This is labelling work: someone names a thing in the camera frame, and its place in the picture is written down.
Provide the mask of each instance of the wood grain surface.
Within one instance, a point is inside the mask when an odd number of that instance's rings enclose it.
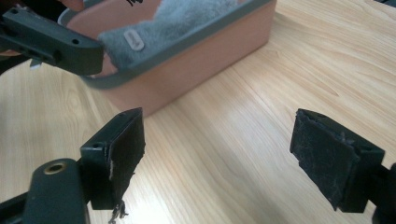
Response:
[[[279,0],[270,42],[145,118],[146,155],[118,223],[371,223],[334,212],[289,152],[295,112],[323,113],[396,162],[396,9],[372,0]],[[119,110],[65,71],[0,76],[0,202]],[[109,211],[90,211],[106,223]]]

